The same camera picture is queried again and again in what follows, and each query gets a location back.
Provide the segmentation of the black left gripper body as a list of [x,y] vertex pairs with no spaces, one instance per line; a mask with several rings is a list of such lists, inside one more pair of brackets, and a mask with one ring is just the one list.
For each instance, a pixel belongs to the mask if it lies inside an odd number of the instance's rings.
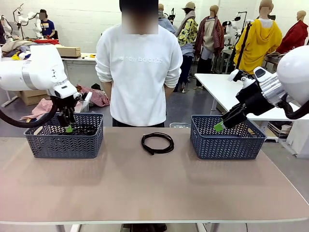
[[64,113],[66,116],[74,114],[78,99],[74,98],[73,95],[64,99],[55,96],[51,96],[50,98],[53,103],[50,113],[55,114],[57,111],[59,111]]

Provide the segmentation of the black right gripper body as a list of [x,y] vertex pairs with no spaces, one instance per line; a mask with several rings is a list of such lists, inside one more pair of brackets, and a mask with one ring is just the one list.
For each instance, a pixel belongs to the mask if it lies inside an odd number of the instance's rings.
[[256,80],[247,87],[242,88],[236,95],[236,98],[239,101],[236,107],[241,109],[245,115],[254,114],[259,116],[275,107],[263,96],[259,83]]

